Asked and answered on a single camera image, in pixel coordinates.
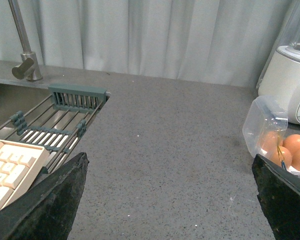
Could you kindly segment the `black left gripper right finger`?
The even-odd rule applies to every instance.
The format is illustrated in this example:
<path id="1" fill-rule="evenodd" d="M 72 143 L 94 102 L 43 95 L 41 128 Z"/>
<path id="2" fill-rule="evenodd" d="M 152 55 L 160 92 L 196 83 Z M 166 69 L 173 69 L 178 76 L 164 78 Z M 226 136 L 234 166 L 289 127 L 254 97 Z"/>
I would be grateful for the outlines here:
<path id="1" fill-rule="evenodd" d="M 277 240 L 300 240 L 300 177 L 257 154 L 252 164 L 258 201 Z"/>

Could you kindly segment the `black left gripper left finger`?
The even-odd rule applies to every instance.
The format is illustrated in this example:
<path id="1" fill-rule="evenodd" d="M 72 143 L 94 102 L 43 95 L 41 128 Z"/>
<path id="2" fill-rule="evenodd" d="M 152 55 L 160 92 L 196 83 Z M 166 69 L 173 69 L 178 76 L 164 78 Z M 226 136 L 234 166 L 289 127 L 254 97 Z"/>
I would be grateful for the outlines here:
<path id="1" fill-rule="evenodd" d="M 81 152 L 0 210 L 0 240 L 65 240 L 72 230 L 89 160 Z"/>

